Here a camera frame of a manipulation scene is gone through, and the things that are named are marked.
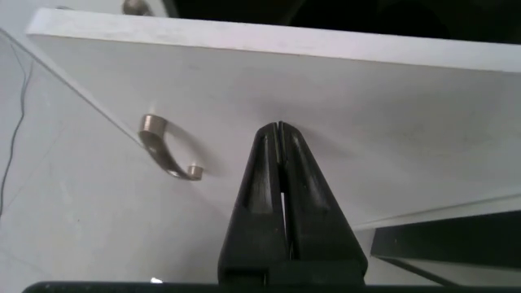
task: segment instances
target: clamp jaw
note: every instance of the clamp jaw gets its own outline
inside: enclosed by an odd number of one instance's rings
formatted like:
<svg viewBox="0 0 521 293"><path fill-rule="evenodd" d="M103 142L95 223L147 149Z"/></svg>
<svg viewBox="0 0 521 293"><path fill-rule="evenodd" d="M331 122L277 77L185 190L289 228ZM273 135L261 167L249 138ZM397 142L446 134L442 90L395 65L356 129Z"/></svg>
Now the clamp jaw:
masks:
<svg viewBox="0 0 521 293"><path fill-rule="evenodd" d="M364 285L367 259L298 129L256 133L219 259L220 284Z"/></svg>

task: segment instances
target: black frame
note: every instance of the black frame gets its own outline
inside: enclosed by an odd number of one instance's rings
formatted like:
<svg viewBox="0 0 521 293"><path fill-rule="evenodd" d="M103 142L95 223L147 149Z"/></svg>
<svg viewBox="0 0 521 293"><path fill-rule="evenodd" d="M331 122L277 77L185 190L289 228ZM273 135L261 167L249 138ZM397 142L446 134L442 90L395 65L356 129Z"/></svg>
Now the black frame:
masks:
<svg viewBox="0 0 521 293"><path fill-rule="evenodd" d="M521 269L521 212L503 212L378 228L371 255L445 286L457 283L405 261Z"/></svg>

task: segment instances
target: black wire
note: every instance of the black wire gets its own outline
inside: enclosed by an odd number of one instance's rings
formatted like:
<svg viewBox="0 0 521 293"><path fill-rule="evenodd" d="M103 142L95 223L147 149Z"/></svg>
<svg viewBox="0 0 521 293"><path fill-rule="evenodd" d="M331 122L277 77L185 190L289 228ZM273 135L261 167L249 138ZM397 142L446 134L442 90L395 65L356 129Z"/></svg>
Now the black wire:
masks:
<svg viewBox="0 0 521 293"><path fill-rule="evenodd" d="M13 134L11 136L11 150L9 152L9 160L7 161L6 166L6 172L3 174L2 179L2 187L0 187L0 217L2 217L3 214L3 192L4 188L6 186L6 180L7 180L7 174L9 173L9 168L11 167L11 162L13 160L13 155L15 153L15 140L16 140L16 134L18 133L18 129L20 128L20 125L22 124L22 121L25 117L25 92L27 90L27 84L29 83L29 80L31 79L31 76L33 74L33 62L31 62L30 68L29 68L29 75L25 73L24 66L22 65L20 58L18 58L18 55L16 54L15 47L11 44L11 49L13 50L13 53L15 54L16 61L18 62L20 68L22 69L22 72L24 73L24 83L22 83L22 91L20 93L20 108L22 115L20 116L20 119L18 120L18 124L15 127L15 131L13 131Z"/></svg>

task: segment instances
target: white surface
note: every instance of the white surface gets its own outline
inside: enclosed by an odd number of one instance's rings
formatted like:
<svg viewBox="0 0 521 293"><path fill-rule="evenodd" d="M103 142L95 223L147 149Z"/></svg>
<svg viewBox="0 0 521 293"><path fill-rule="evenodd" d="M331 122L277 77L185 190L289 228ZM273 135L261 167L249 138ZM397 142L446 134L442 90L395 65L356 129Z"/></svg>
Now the white surface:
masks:
<svg viewBox="0 0 521 293"><path fill-rule="evenodd" d="M127 129L173 122L176 159L207 169L194 187L227 215L254 133L277 120L355 228L521 191L521 75L504 73L519 46L52 10L28 32Z"/></svg>
<svg viewBox="0 0 521 293"><path fill-rule="evenodd" d="M24 74L16 61L16 51L24 70L29 72L31 58L0 34L0 172L7 165L13 131L20 119L20 91ZM49 151L66 124L76 115L77 95L39 63L27 88L25 118L15 142L4 198L4 208L19 193L36 166Z"/></svg>
<svg viewBox="0 0 521 293"><path fill-rule="evenodd" d="M275 25L41 9L28 27L28 33L114 42L521 72L521 49L516 45Z"/></svg>
<svg viewBox="0 0 521 293"><path fill-rule="evenodd" d="M0 76L0 117L5 118L0 138L7 144L3 135L12 131L18 106L4 102L17 101L11 93L20 88L21 76L5 43L0 38L1 72L12 73ZM30 62L18 53L24 64ZM229 219L195 184L159 170L130 138L37 63L26 106L7 181L10 204L0 219L0 292L20 293L45 280L217 280ZM6 144L0 144L2 163ZM372 235L357 233L366 253ZM374 259L366 281L429 284Z"/></svg>
<svg viewBox="0 0 521 293"><path fill-rule="evenodd" d="M521 286L521 271L422 260L407 263L462 286Z"/></svg>

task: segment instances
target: white cabinet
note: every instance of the white cabinet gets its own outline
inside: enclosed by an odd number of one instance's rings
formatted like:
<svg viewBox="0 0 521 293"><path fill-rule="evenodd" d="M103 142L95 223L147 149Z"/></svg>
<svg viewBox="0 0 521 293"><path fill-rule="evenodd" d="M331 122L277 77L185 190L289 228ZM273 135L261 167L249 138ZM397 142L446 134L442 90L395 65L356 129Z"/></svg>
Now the white cabinet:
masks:
<svg viewBox="0 0 521 293"><path fill-rule="evenodd" d="M168 120L176 160L205 169L194 192L227 214L279 120L355 228L521 191L520 46L50 9L28 36L137 142L143 115Z"/></svg>

